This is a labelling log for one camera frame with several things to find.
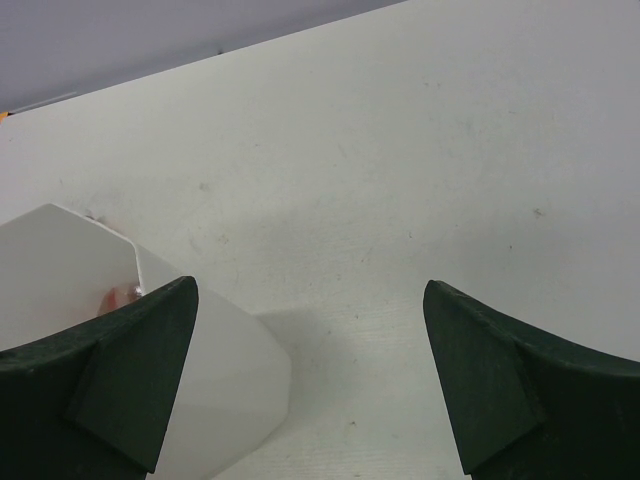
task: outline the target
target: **open box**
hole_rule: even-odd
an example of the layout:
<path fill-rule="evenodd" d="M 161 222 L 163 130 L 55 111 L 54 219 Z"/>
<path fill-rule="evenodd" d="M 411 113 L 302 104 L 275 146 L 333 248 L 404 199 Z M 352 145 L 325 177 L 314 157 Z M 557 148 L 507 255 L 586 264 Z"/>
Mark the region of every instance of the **open box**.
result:
<path fill-rule="evenodd" d="M 0 380 L 6 350 L 94 318 L 114 286 L 139 284 L 145 295 L 181 276 L 119 233 L 55 205 L 0 226 L 0 265 Z M 210 478 L 256 448 L 287 415 L 290 378 L 290 359 L 266 327 L 200 288 L 173 411 L 149 478 Z M 80 469 L 69 478 L 103 477 L 82 476 Z"/>

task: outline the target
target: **white table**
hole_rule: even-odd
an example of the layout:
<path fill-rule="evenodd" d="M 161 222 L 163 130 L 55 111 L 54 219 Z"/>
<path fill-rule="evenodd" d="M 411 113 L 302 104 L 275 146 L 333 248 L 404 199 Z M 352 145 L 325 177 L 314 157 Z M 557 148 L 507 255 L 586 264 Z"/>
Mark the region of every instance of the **white table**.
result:
<path fill-rule="evenodd" d="M 410 1 L 10 117 L 0 220 L 104 215 L 262 318 L 291 414 L 223 473 L 463 477 L 439 278 L 640 360 L 640 4 Z"/>

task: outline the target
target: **gray wall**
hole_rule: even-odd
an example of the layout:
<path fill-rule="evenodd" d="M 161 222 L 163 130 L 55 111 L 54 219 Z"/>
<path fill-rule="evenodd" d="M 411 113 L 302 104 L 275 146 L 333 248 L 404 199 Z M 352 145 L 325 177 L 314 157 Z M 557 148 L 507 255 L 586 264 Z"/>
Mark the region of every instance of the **gray wall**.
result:
<path fill-rule="evenodd" d="M 19 111 L 400 0 L 0 0 L 0 112 Z"/>

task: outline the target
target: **white container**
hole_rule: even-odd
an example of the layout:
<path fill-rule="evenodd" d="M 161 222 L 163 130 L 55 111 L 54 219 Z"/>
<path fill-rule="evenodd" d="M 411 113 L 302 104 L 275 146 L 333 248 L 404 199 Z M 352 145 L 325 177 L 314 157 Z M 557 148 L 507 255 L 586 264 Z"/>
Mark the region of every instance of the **white container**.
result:
<path fill-rule="evenodd" d="M 151 292 L 182 274 L 117 232 L 55 205 L 0 226 L 0 351 L 95 317 L 111 288 Z M 266 327 L 199 287 L 189 352 L 155 474 L 203 480 L 286 417 L 291 361 Z"/>

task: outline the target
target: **white tabletop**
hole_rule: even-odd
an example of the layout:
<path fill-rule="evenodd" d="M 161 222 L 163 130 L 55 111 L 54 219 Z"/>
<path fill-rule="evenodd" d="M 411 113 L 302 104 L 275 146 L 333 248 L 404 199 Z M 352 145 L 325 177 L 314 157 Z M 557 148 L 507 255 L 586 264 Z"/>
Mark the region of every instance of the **white tabletop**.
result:
<path fill-rule="evenodd" d="M 640 360 L 640 4 L 409 1 L 10 117 L 0 221 L 105 216 L 262 318 L 291 413 L 222 480 L 463 477 L 438 278 Z"/>

